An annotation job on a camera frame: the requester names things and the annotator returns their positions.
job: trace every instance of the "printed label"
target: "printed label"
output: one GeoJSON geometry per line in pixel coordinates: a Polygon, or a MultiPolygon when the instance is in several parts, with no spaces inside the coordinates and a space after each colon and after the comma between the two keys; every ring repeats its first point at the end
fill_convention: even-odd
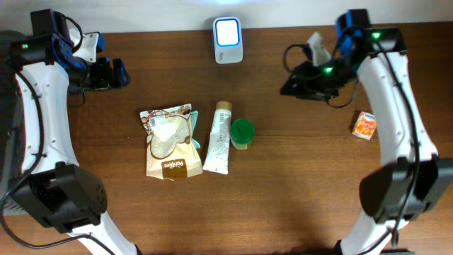
{"type": "Polygon", "coordinates": [[[219,134],[229,136],[229,129],[231,126],[231,115],[228,113],[220,113],[219,119],[220,119],[219,120],[219,134]]]}
{"type": "Polygon", "coordinates": [[[162,165],[162,176],[164,179],[187,178],[187,166],[184,159],[164,161],[162,165]]]}
{"type": "Polygon", "coordinates": [[[374,115],[369,114],[369,113],[365,113],[365,118],[366,118],[367,120],[376,120],[376,119],[374,118],[374,115]]]}
{"type": "Polygon", "coordinates": [[[167,123],[167,121],[166,121],[165,115],[159,115],[159,116],[153,117],[150,120],[150,123],[151,123],[152,128],[157,128],[158,126],[165,125],[167,123]]]}

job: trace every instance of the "green jar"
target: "green jar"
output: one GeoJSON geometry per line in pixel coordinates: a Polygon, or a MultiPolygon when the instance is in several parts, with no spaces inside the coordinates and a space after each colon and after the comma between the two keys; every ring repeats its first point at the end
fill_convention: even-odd
{"type": "Polygon", "coordinates": [[[250,120],[238,119],[231,125],[231,143],[236,149],[247,149],[252,145],[255,127],[250,120]]]}

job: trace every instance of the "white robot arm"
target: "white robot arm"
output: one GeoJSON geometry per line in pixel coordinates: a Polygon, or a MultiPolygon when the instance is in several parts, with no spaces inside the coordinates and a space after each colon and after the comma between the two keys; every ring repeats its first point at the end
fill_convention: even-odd
{"type": "Polygon", "coordinates": [[[438,158],[420,118],[399,29],[372,28],[367,10],[350,10],[337,20],[336,30],[332,56],[318,33],[307,44],[285,50],[287,70],[292,47],[302,47],[310,61],[289,70],[280,93],[328,102],[347,82],[362,82],[377,119],[382,167],[362,180],[363,211],[335,254],[377,255],[392,237],[396,245],[399,229],[434,207],[452,181],[453,161],[438,158]],[[343,57],[335,59],[337,50],[343,57]]]}
{"type": "Polygon", "coordinates": [[[32,181],[18,187],[11,197],[45,227],[55,227],[71,237],[88,235],[78,240],[92,254],[140,254],[107,213],[102,181],[79,168],[67,115],[70,85],[85,90],[122,88],[129,82],[127,72],[120,59],[113,60],[113,69],[106,58],[96,59],[103,47],[99,33],[81,38],[77,29],[67,30],[67,17],[52,10],[33,12],[31,17],[34,36],[12,44],[11,66],[21,73],[16,80],[25,119],[23,173],[37,157],[40,160],[28,177],[32,181]],[[78,45],[75,52],[70,52],[69,39],[78,45]]]}

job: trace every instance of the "wire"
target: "wire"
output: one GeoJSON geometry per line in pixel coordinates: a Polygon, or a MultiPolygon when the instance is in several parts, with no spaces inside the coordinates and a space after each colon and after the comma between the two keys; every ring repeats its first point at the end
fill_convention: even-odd
{"type": "Polygon", "coordinates": [[[77,24],[77,22],[75,20],[73,20],[72,18],[70,17],[64,17],[66,20],[70,21],[71,23],[74,24],[74,26],[76,26],[76,28],[79,30],[79,34],[80,34],[80,41],[79,43],[77,43],[76,46],[74,46],[72,48],[72,53],[75,53],[77,50],[80,49],[80,47],[82,46],[82,40],[84,39],[84,33],[82,32],[82,28],[80,27],[79,24],[77,24]]]}
{"type": "Polygon", "coordinates": [[[81,102],[80,104],[78,105],[72,105],[72,104],[69,104],[68,103],[68,107],[70,108],[77,108],[77,107],[81,107],[82,105],[84,105],[86,103],[86,92],[85,92],[85,89],[83,88],[79,88],[81,90],[81,94],[82,94],[82,98],[84,99],[83,102],[81,102]]]}
{"type": "Polygon", "coordinates": [[[127,86],[130,84],[131,78],[130,78],[129,74],[127,73],[126,69],[124,67],[123,67],[123,69],[125,70],[125,78],[126,78],[125,86],[127,86]]]}
{"type": "Polygon", "coordinates": [[[283,67],[289,73],[292,73],[294,70],[290,69],[289,66],[288,66],[287,55],[288,55],[289,50],[291,50],[293,47],[300,47],[301,49],[304,49],[306,47],[306,45],[293,44],[293,45],[288,46],[286,48],[286,50],[283,52],[283,67]]]}
{"type": "Polygon", "coordinates": [[[396,87],[398,88],[401,96],[403,97],[404,104],[407,107],[407,111],[409,114],[409,120],[411,122],[411,127],[412,127],[411,129],[412,129],[412,137],[413,137],[413,146],[414,146],[414,151],[415,151],[415,168],[414,168],[414,171],[412,172],[411,183],[409,184],[408,190],[406,192],[406,197],[404,198],[403,206],[400,207],[400,210],[398,212],[398,217],[396,218],[396,224],[391,232],[391,234],[392,234],[391,244],[392,244],[392,246],[396,246],[398,244],[398,226],[399,226],[399,223],[402,220],[404,214],[406,213],[406,210],[408,207],[408,200],[409,200],[410,196],[413,194],[413,192],[415,191],[415,185],[417,184],[418,175],[420,173],[420,143],[418,141],[417,127],[415,126],[415,116],[414,116],[413,110],[411,108],[411,104],[409,103],[408,97],[407,97],[406,93],[404,93],[401,82],[398,81],[398,77],[396,76],[395,69],[392,67],[392,65],[390,63],[390,59],[387,56],[385,49],[382,47],[380,42],[376,41],[374,43],[381,50],[387,63],[389,64],[390,73],[393,77],[393,80],[396,82],[396,87]]]}
{"type": "Polygon", "coordinates": [[[331,105],[331,103],[329,103],[329,100],[326,100],[326,103],[327,105],[329,105],[330,107],[333,107],[333,108],[343,108],[343,107],[346,107],[346,106],[349,106],[353,101],[354,99],[357,97],[357,92],[359,91],[359,80],[355,80],[355,83],[354,83],[354,91],[352,92],[352,95],[351,95],[351,98],[349,99],[349,101],[343,105],[340,105],[340,106],[333,106],[331,105]]]}
{"type": "Polygon", "coordinates": [[[21,74],[20,72],[14,70],[14,72],[22,79],[22,81],[27,85],[28,89],[30,89],[30,92],[32,94],[32,98],[35,101],[36,105],[36,111],[38,114],[38,125],[39,125],[39,132],[40,132],[40,142],[39,142],[39,147],[38,147],[38,153],[33,154],[36,159],[31,165],[31,167],[27,170],[24,171],[22,178],[14,184],[11,188],[9,188],[5,194],[2,196],[0,200],[0,223],[5,232],[8,234],[9,237],[11,237],[14,241],[19,243],[20,245],[31,248],[31,249],[46,249],[50,247],[55,247],[60,244],[66,244],[68,242],[72,242],[74,240],[78,240],[81,238],[87,238],[90,239],[91,241],[97,243],[99,246],[101,246],[103,249],[105,249],[109,254],[114,255],[114,253],[103,243],[101,243],[99,240],[97,240],[95,237],[92,237],[89,234],[82,234],[76,237],[70,237],[66,238],[57,242],[53,242],[50,244],[41,244],[41,245],[36,245],[36,244],[30,244],[26,241],[23,241],[21,238],[19,238],[14,232],[9,228],[9,226],[6,224],[5,217],[4,217],[4,206],[6,203],[6,200],[13,194],[15,193],[18,188],[20,188],[30,177],[31,173],[33,170],[35,170],[36,166],[39,164],[41,157],[42,157],[42,151],[44,150],[44,122],[42,120],[42,110],[41,110],[41,105],[39,102],[39,96],[36,94],[35,90],[33,89],[31,83],[21,74]]]}

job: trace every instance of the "white tube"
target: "white tube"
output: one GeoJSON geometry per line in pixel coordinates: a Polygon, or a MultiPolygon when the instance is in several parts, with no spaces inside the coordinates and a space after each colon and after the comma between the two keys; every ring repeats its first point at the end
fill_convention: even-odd
{"type": "Polygon", "coordinates": [[[228,174],[229,132],[231,127],[231,109],[229,102],[217,103],[212,121],[210,145],[203,170],[228,174]]]}

